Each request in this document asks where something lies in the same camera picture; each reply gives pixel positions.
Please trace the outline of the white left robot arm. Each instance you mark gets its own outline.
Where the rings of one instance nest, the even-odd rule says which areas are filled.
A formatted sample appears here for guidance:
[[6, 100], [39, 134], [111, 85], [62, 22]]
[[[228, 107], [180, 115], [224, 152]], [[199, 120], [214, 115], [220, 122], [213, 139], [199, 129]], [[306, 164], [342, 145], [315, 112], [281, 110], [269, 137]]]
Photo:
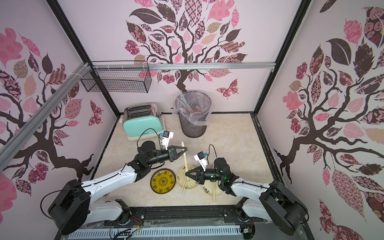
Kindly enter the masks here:
[[128, 222], [130, 209], [122, 200], [97, 201], [114, 190], [138, 182], [151, 171], [152, 165], [177, 160], [188, 149], [169, 146], [157, 150], [154, 142], [145, 141], [137, 150], [134, 159], [115, 172], [82, 183], [77, 180], [66, 183], [48, 209], [60, 234], [69, 235], [89, 223]]

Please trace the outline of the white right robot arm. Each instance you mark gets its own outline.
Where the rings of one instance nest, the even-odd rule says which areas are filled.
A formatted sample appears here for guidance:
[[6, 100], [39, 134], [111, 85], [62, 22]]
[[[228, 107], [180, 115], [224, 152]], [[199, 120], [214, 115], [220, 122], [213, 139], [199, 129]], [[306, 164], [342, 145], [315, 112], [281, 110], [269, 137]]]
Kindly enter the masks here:
[[307, 207], [284, 184], [246, 181], [231, 171], [224, 158], [217, 158], [213, 168], [201, 165], [187, 171], [185, 176], [200, 185], [206, 181], [217, 182], [225, 194], [247, 198], [241, 207], [247, 217], [271, 221], [288, 236], [293, 236], [297, 228], [309, 220]]

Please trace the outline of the disposable chopsticks red print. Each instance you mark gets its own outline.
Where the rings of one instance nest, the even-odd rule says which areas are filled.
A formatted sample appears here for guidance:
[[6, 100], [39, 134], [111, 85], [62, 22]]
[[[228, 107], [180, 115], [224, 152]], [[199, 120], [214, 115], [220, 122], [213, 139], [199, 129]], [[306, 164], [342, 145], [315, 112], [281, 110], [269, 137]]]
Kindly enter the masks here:
[[213, 203], [216, 203], [216, 182], [213, 182], [212, 194], [213, 194]]

